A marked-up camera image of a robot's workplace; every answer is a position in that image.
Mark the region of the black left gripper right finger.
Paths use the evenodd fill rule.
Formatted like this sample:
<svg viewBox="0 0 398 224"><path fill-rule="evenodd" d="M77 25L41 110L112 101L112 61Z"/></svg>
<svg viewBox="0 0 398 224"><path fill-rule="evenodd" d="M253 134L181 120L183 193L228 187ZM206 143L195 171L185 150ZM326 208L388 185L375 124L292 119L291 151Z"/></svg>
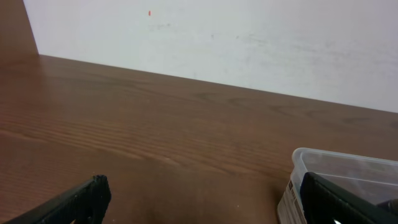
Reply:
<svg viewBox="0 0 398 224"><path fill-rule="evenodd" d="M307 223L397 224L396 215L314 172L305 173L300 198Z"/></svg>

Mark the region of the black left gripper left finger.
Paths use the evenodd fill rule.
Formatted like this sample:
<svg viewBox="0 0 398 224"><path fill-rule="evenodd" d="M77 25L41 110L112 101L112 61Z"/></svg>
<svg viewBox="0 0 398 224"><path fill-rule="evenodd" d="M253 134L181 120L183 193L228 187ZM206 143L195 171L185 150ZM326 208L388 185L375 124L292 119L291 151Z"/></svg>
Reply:
<svg viewBox="0 0 398 224"><path fill-rule="evenodd" d="M105 175L94 175L6 224L101 224L111 201Z"/></svg>

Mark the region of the clear plastic container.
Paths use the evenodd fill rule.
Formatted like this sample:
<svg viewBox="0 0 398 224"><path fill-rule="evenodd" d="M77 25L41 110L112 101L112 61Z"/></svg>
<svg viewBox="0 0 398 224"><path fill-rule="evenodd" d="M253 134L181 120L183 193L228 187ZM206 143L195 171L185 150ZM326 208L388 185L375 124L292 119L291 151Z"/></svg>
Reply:
<svg viewBox="0 0 398 224"><path fill-rule="evenodd" d="M396 161L309 148L296 149L292 161L294 169L277 206L281 224L307 223L300 198L307 172L314 172L374 205L397 199Z"/></svg>

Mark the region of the dark bottle white cap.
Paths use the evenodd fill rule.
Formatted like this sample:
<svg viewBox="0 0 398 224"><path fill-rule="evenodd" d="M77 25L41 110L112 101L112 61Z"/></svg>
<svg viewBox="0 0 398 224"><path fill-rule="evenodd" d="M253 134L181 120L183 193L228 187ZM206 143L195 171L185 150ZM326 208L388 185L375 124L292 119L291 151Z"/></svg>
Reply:
<svg viewBox="0 0 398 224"><path fill-rule="evenodd" d="M382 203L377 204L377 206L389 213L398 216L398 199L391 199Z"/></svg>

